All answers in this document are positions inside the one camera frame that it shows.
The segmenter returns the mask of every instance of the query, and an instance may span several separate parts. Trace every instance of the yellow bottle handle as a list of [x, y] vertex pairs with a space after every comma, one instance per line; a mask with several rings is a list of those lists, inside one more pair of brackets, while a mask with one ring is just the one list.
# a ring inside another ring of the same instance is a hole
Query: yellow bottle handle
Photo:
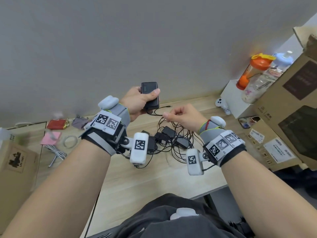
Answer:
[[254, 56], [251, 57], [251, 59], [257, 59], [258, 57], [261, 57], [263, 59], [269, 59], [269, 60], [275, 60], [276, 59], [276, 57], [274, 57], [274, 56], [266, 55], [266, 54], [263, 54], [263, 53], [254, 55]]

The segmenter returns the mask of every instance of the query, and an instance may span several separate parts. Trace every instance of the red packet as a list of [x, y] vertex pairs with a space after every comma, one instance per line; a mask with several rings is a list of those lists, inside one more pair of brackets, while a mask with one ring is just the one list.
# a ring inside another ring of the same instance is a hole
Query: red packet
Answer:
[[49, 122], [46, 128], [51, 130], [66, 129], [68, 122], [66, 119], [53, 119]]

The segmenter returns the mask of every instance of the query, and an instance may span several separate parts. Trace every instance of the forearm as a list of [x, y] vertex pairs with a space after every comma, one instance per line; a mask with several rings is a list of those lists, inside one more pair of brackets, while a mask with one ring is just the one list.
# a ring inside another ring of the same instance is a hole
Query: forearm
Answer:
[[82, 140], [23, 204], [2, 237], [79, 237], [109, 163], [107, 152]]
[[248, 224], [259, 237], [317, 237], [317, 211], [243, 151], [222, 172]]

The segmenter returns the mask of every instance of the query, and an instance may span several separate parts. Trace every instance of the orange shaker bottle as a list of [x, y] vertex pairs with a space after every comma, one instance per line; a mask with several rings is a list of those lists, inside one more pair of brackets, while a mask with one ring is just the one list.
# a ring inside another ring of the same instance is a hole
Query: orange shaker bottle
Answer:
[[248, 86], [249, 79], [256, 74], [262, 74], [270, 67], [271, 62], [275, 59], [276, 57], [263, 53], [252, 56], [249, 66], [236, 84], [237, 88], [244, 90]]

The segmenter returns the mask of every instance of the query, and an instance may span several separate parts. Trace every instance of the pink sticky note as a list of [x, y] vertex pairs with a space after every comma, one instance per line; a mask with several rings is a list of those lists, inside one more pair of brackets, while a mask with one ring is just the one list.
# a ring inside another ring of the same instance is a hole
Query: pink sticky note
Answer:
[[43, 145], [55, 145], [61, 136], [61, 132], [46, 132], [41, 144]]

